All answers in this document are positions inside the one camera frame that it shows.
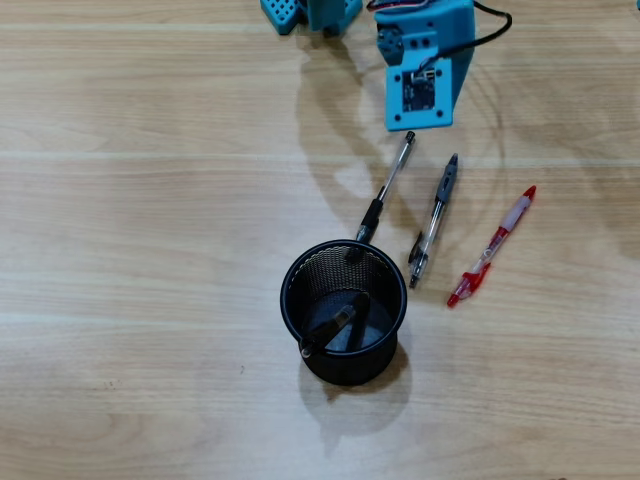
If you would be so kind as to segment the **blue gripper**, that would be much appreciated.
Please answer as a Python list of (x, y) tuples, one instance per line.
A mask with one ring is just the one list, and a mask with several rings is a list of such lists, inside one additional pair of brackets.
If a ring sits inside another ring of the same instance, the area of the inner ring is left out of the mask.
[(385, 124), (449, 126), (474, 50), (471, 1), (428, 1), (379, 10), (377, 47), (387, 64)]

